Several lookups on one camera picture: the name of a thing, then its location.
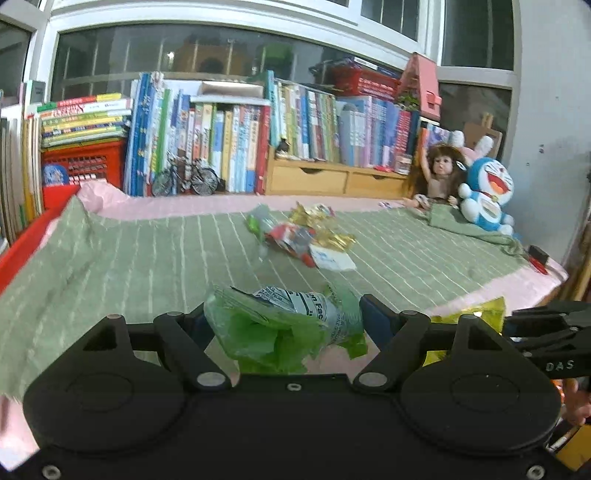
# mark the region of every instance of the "small figurine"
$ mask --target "small figurine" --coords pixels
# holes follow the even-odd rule
[[[404,206],[429,210],[433,203],[448,203],[457,207],[458,187],[466,181],[463,160],[464,156],[455,147],[432,146],[426,156],[421,156],[420,169],[413,167],[410,174],[411,181],[415,177],[415,191],[420,193],[412,199],[404,199]]]

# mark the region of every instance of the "gold candy wrapper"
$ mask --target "gold candy wrapper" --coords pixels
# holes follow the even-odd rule
[[[431,317],[431,321],[433,323],[457,323],[460,316],[467,313],[480,317],[500,334],[503,330],[503,320],[505,318],[505,299],[500,297],[480,305],[474,305],[446,317],[433,316]],[[446,351],[427,352],[423,366],[426,367],[427,365],[434,364],[445,358],[446,355]]]
[[[313,242],[324,248],[344,252],[355,243],[355,236],[337,232],[337,222],[332,208],[319,203],[306,209],[301,203],[291,211],[289,221],[316,231]]]

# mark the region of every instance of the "red bed frame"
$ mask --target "red bed frame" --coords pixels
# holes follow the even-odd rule
[[[49,223],[59,217],[70,198],[80,190],[79,185],[46,187],[43,189],[45,212],[29,225],[8,251],[0,258],[0,295],[35,253]]]

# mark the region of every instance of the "doraemon plush toy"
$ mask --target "doraemon plush toy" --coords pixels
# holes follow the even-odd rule
[[[464,199],[460,204],[463,216],[489,232],[512,235],[513,217],[501,211],[513,196],[513,179],[507,169],[493,158],[479,158],[468,168],[466,182],[458,189]]]

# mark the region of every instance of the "doll hair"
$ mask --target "doll hair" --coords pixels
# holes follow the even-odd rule
[[[433,166],[437,157],[450,157],[452,159],[452,173],[450,173],[450,191],[449,195],[458,196],[457,190],[462,183],[466,181],[466,167],[464,166],[464,155],[456,147],[446,144],[436,144],[429,148],[427,152],[427,163],[429,170],[433,173]],[[427,194],[427,180],[423,175],[420,165],[413,165],[408,175],[408,181],[413,194]]]

